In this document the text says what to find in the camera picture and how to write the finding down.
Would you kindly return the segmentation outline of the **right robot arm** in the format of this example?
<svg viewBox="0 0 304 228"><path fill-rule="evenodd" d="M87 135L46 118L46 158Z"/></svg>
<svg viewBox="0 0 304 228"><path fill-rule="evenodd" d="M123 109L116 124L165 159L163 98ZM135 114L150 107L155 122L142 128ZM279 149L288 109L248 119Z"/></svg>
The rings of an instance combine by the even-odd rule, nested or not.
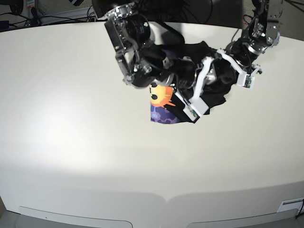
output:
<svg viewBox="0 0 304 228"><path fill-rule="evenodd" d="M104 22L115 58L126 83L137 88L153 81L167 84L189 101L196 86L200 61L213 53L205 43L186 44L184 36L164 22L183 15L185 0L94 0L96 18ZM176 37L173 44L152 40L150 21Z"/></svg>

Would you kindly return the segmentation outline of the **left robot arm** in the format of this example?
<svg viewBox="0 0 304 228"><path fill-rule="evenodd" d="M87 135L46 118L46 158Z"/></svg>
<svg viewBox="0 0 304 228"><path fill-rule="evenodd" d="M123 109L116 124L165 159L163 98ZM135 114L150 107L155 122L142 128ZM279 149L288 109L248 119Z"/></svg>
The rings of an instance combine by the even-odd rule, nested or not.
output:
<svg viewBox="0 0 304 228"><path fill-rule="evenodd" d="M254 61L268 48L279 43L279 21L283 12L281 0L254 0L253 17L237 40L232 40L217 54L213 62L215 75L224 83L235 83L241 76L245 79L261 74L261 67Z"/></svg>

